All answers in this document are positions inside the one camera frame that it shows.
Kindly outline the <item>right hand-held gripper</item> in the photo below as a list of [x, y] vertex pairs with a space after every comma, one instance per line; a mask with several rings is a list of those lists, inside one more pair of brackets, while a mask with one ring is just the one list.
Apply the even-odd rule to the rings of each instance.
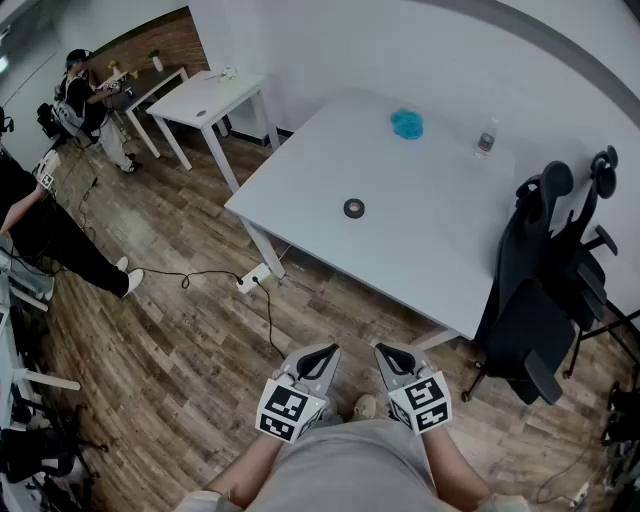
[[452, 420], [451, 395], [444, 375], [441, 371], [431, 373], [422, 350], [408, 344], [380, 342], [374, 347], [374, 355], [386, 388], [392, 390], [388, 398], [397, 420], [414, 434]]

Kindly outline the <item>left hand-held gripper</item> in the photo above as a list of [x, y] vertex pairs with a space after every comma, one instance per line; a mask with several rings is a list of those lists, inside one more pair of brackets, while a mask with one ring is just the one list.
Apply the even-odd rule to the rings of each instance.
[[267, 380], [255, 428], [286, 443], [309, 431], [327, 408], [327, 392], [341, 357], [338, 344], [320, 343], [287, 356]]

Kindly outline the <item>person's right forearm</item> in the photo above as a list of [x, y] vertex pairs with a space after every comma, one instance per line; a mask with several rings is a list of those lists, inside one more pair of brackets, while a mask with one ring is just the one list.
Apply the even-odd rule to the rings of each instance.
[[472, 512], [491, 496], [488, 484], [463, 457], [445, 427], [421, 435], [438, 497], [462, 512]]

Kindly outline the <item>person's left forearm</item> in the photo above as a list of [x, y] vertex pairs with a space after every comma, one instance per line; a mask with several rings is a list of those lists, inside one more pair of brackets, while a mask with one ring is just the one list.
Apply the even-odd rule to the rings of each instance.
[[246, 509], [259, 494], [283, 445], [277, 438], [259, 434], [205, 489]]

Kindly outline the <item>white table leg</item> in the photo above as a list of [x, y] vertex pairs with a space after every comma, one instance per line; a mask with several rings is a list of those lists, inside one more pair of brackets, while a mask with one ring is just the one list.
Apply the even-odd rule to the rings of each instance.
[[411, 345], [420, 350], [426, 351], [440, 344], [446, 343], [459, 336], [459, 333], [453, 329], [438, 327], [417, 337], [411, 342]]
[[269, 267], [270, 271], [278, 278], [282, 279], [285, 276], [285, 270], [282, 266], [275, 249], [271, 245], [267, 235], [254, 224], [242, 218], [241, 222], [251, 237], [252, 241], [256, 245], [258, 251], [264, 259], [264, 262]]

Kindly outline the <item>person's beige shoe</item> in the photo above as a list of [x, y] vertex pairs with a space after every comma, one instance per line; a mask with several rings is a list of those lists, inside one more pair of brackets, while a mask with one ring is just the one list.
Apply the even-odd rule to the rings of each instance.
[[352, 421], [364, 421], [373, 419], [377, 412], [377, 402], [373, 395], [363, 394], [361, 395], [354, 407], [351, 417]]

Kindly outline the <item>person's grey shirt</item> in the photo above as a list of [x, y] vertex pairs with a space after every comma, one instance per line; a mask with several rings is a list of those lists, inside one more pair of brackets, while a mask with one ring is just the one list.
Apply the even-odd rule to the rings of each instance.
[[[523, 497], [490, 491], [472, 512], [531, 512]], [[204, 488], [174, 512], [462, 511], [438, 497], [421, 435], [392, 420], [334, 418], [284, 443], [246, 509]]]

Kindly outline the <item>black office chair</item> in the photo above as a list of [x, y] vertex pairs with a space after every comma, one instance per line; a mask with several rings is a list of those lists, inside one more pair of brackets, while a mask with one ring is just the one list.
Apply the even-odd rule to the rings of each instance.
[[600, 225], [595, 228], [595, 238], [582, 241], [598, 200], [610, 198], [616, 190], [617, 166], [618, 154], [611, 145], [593, 157], [590, 164], [591, 185], [579, 216], [570, 216], [564, 228], [551, 239], [550, 294], [579, 328], [578, 342], [604, 332], [610, 333], [631, 356], [634, 375], [638, 377], [640, 359], [633, 355], [614, 330], [621, 325], [627, 327], [640, 350], [640, 329], [632, 323], [640, 318], [640, 310], [625, 315], [608, 299], [605, 272], [592, 254], [594, 249], [605, 246], [616, 255], [617, 245]]
[[500, 378], [527, 404], [555, 404], [562, 388], [555, 378], [575, 337], [571, 320], [546, 293], [538, 278], [549, 254], [549, 226], [558, 198], [573, 189], [573, 176], [561, 161], [516, 191], [516, 208], [497, 248], [494, 281], [474, 338], [485, 355], [478, 374], [461, 394], [464, 402], [486, 377]]

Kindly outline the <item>clear plastic water bottle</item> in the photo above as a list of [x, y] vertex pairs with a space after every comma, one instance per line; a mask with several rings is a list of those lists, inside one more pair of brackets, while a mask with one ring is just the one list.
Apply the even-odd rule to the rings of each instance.
[[498, 126], [499, 120], [493, 117], [491, 119], [491, 122], [482, 131], [476, 142], [476, 145], [474, 147], [474, 154], [476, 157], [485, 158], [490, 154], [495, 144]]

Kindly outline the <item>blue fluffy cloth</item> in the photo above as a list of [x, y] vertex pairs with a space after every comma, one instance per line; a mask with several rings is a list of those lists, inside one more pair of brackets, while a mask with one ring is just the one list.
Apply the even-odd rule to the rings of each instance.
[[424, 121], [422, 116], [414, 111], [402, 108], [390, 116], [394, 133], [405, 140], [416, 140], [423, 136]]

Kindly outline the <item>small white table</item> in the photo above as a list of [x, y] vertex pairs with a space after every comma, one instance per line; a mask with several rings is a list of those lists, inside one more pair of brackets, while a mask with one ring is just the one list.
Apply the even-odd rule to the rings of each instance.
[[182, 166], [190, 170], [191, 163], [176, 141], [169, 121], [195, 128], [203, 135], [228, 187], [236, 192], [240, 185], [213, 132], [213, 125], [243, 102], [252, 103], [258, 122], [267, 129], [273, 149], [280, 147], [275, 124], [270, 120], [262, 93], [265, 77], [242, 73], [233, 79], [219, 80], [201, 71], [154, 103], [148, 113], [154, 118]]

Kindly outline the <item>dark-topped white-framed table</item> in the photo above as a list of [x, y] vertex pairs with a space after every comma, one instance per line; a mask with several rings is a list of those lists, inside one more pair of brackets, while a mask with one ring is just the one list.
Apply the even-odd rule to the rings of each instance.
[[145, 102], [155, 103], [155, 94], [167, 84], [180, 78], [182, 82], [189, 79], [184, 66], [169, 66], [163, 71], [156, 69], [142, 69], [138, 72], [138, 77], [132, 74], [126, 76], [123, 92], [112, 97], [112, 107], [117, 115], [125, 115], [132, 126], [137, 131], [139, 137], [147, 145], [151, 154], [158, 159], [160, 152], [140, 123], [135, 111]]

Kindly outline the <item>white frame desk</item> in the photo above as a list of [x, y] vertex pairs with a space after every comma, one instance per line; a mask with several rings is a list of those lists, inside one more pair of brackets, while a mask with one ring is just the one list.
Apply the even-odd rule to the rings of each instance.
[[32, 383], [71, 391], [81, 389], [77, 381], [31, 371], [23, 365], [16, 349], [10, 318], [10, 268], [9, 258], [0, 255], [0, 429], [12, 426], [13, 385], [28, 398], [33, 396]]

